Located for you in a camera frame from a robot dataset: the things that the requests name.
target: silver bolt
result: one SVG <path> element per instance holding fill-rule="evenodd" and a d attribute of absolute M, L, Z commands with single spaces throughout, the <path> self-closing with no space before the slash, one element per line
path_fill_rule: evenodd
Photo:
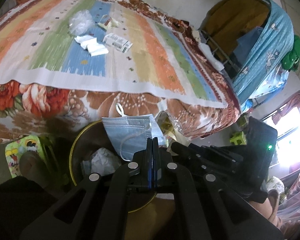
<path fill-rule="evenodd" d="M 99 178 L 100 178 L 100 176 L 99 176 L 98 173 L 92 173 L 92 174 L 90 174 L 90 176 L 89 176 L 89 179 L 90 179 L 91 181 L 97 181 Z"/>
<path fill-rule="evenodd" d="M 175 163 L 168 163 L 167 167 L 170 170 L 175 170 L 178 166 Z"/>
<path fill-rule="evenodd" d="M 131 162 L 131 163 L 128 164 L 128 167 L 130 169 L 136 169 L 136 168 L 138 168 L 138 163 Z"/>
<path fill-rule="evenodd" d="M 216 176 L 214 176 L 213 174 L 207 174 L 206 180 L 210 182 L 214 182 L 216 180 Z"/>

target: window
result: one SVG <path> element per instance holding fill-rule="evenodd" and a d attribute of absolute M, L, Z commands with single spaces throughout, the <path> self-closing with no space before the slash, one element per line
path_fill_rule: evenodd
<path fill-rule="evenodd" d="M 276 155 L 271 165 L 279 162 L 281 165 L 290 166 L 300 162 L 300 112 L 297 107 L 292 108 L 277 124 L 272 121 L 272 115 L 275 113 L 276 111 L 263 119 L 278 131 Z"/>

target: green garment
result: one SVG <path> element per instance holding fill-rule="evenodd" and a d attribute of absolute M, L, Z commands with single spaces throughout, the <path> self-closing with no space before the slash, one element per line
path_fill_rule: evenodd
<path fill-rule="evenodd" d="M 297 71 L 300 61 L 300 37 L 294 35 L 294 43 L 292 51 L 288 52 L 287 55 L 281 60 L 282 68 L 285 70 Z"/>

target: blue surgical mask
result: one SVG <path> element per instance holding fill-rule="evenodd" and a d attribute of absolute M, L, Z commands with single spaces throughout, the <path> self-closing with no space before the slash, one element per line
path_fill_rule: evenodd
<path fill-rule="evenodd" d="M 134 153 L 145 150 L 148 138 L 157 137 L 159 145 L 165 145 L 165 138 L 152 114 L 126 116 L 123 110 L 119 113 L 123 116 L 103 117 L 102 122 L 112 146 L 123 160 L 132 161 Z"/>

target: black pants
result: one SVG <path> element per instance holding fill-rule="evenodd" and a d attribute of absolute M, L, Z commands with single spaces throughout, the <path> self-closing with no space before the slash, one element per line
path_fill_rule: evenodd
<path fill-rule="evenodd" d="M 37 183 L 16 177 L 0 185 L 0 240 L 19 239 L 22 230 L 57 200 Z"/>

